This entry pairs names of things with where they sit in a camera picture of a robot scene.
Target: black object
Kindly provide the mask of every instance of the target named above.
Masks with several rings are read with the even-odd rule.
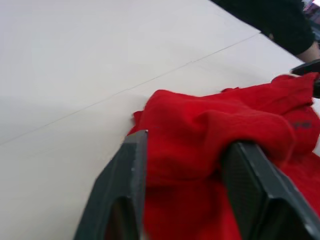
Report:
[[[127,136],[99,175],[74,240],[138,240],[143,230],[147,133]],[[222,179],[243,240],[320,240],[320,221],[259,146],[236,142]]]
[[[243,240],[320,240],[318,216],[259,146],[236,142],[221,164]]]
[[[74,240],[139,240],[145,204],[147,132],[124,139],[96,179]]]
[[[299,76],[308,74],[308,73],[320,73],[320,59],[313,60],[297,66],[291,70],[292,74]],[[320,99],[320,79],[317,79],[313,85],[313,97]]]

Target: red towel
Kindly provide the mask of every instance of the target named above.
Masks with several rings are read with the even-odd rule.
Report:
[[[196,97],[156,91],[129,134],[148,130],[144,227],[152,240],[238,240],[219,159],[236,140],[258,143],[320,214],[317,73]]]

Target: red fabric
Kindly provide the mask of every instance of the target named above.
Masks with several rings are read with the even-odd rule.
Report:
[[[144,227],[152,240],[239,240],[219,179],[219,158],[236,140],[258,143],[320,213],[320,120],[311,108],[318,75],[196,97],[156,91],[129,134],[148,130]]]

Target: white table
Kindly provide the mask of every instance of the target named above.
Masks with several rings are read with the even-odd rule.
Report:
[[[71,240],[155,90],[209,95],[301,64],[207,0],[2,0],[0,18],[2,240]]]

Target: white surface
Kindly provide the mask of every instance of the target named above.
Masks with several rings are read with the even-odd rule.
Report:
[[[0,238],[71,240],[95,178],[157,89],[208,95],[269,82],[301,62],[262,35],[0,145]]]
[[[258,31],[208,0],[0,0],[0,143]]]

